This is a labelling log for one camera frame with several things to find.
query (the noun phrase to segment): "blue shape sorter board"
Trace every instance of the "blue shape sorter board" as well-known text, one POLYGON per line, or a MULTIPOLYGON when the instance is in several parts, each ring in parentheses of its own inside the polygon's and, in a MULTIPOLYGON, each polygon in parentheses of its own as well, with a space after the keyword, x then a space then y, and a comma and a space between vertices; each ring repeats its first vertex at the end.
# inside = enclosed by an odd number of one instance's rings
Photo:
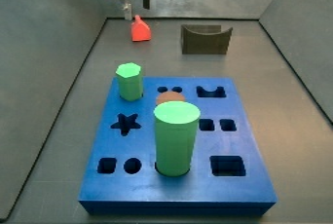
POLYGON ((77 198, 88 213, 264 214, 276 197, 231 79, 145 77, 143 87, 128 102, 112 82, 77 198), (202 112, 179 177, 155 170, 153 109, 165 91, 202 112))

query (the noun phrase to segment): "star-shaped hole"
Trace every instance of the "star-shaped hole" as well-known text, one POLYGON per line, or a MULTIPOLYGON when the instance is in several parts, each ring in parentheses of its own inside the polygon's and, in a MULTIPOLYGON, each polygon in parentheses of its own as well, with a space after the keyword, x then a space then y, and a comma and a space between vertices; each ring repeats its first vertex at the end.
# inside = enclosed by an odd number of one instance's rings
POLYGON ((119 129, 120 135, 127 136, 131 129, 140 129, 140 125, 135 122, 137 114, 125 117, 119 114, 119 121, 111 125, 111 129, 119 129))

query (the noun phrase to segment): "hole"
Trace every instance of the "hole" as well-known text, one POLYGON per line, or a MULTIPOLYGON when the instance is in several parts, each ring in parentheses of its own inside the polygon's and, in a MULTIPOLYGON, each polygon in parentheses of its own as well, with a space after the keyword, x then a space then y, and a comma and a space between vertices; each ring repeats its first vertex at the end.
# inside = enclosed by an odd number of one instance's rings
POLYGON ((244 163, 239 156, 211 156, 214 176, 244 176, 244 163))
POLYGON ((165 88, 165 87, 157 87, 157 92, 159 92, 159 93, 167 92, 167 88, 165 88))
POLYGON ((140 161, 136 158, 131 158, 125 161, 123 169, 127 173, 133 174, 140 170, 140 161))
POLYGON ((116 169, 116 158, 101 158, 99 161, 97 172, 99 173, 113 173, 116 169))
POLYGON ((137 114, 125 117, 119 114, 119 121, 111 125, 111 129, 119 129, 120 135, 127 136, 131 129, 140 129, 140 125, 135 122, 137 114))
POLYGON ((172 90, 173 92, 176 92, 176 93, 181 93, 181 88, 180 88, 180 87, 173 87, 171 90, 172 90))
POLYGON ((231 119, 220 119, 219 125, 223 131, 236 131, 235 124, 231 119))
POLYGON ((206 91, 203 87, 196 87, 196 95, 198 97, 226 97, 223 87, 216 87, 212 92, 206 91))
POLYGON ((214 131, 214 121, 211 119, 199 120, 200 131, 214 131))

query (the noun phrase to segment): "gray table surface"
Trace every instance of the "gray table surface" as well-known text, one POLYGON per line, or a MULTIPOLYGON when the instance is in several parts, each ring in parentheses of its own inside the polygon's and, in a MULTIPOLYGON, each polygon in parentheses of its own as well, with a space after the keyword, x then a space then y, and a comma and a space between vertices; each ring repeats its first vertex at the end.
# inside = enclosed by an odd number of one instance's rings
POLYGON ((152 40, 132 43, 129 21, 108 20, 73 85, 8 223, 333 223, 333 134, 256 21, 149 19, 152 40), (180 24, 234 27, 226 56, 183 56, 180 24), (119 64, 145 76, 231 77, 243 100, 278 203, 262 218, 89 216, 76 201, 119 64))

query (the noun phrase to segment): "green hexagonal prism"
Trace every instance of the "green hexagonal prism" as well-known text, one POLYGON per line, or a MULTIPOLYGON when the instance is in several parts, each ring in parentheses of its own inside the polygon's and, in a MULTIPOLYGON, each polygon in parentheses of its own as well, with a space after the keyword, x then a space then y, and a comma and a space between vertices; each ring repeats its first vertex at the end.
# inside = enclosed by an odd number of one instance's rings
POLYGON ((140 66, 135 63, 121 64, 116 75, 119 79, 119 96, 127 101, 139 99, 143 94, 140 66))

